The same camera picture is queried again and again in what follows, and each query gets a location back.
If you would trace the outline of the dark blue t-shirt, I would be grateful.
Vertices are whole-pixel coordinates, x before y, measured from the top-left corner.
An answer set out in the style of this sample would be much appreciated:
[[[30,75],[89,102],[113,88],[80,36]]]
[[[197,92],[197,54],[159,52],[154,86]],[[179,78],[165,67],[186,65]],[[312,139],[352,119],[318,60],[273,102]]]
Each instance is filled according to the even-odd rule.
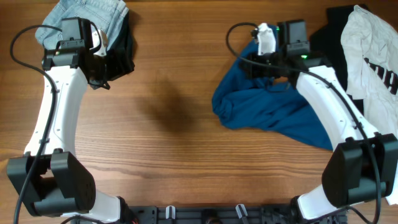
[[[297,90],[268,78],[247,79],[240,62],[235,60],[211,99],[223,126],[274,131],[310,146],[333,149],[318,116]]]

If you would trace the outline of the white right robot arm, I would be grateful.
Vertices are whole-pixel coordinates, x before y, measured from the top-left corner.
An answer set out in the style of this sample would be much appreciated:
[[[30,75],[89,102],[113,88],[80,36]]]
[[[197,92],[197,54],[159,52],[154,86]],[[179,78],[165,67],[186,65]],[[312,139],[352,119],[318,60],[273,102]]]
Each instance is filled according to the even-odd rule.
[[[287,78],[313,108],[333,147],[321,185],[293,199],[293,219],[311,223],[374,200],[377,223],[382,198],[397,204],[397,138],[381,134],[361,115],[325,56],[274,52],[251,54],[243,62],[250,78]]]

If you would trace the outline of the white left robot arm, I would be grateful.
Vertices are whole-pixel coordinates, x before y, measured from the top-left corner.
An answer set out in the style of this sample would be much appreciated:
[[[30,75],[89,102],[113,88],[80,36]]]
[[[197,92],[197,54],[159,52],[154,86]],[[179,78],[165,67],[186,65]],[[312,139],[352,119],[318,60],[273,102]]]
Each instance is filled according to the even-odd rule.
[[[138,223],[121,197],[97,190],[75,155],[81,99],[107,58],[84,47],[45,51],[45,89],[34,133],[21,157],[10,159],[7,176],[17,206],[34,217],[72,217],[93,223]]]

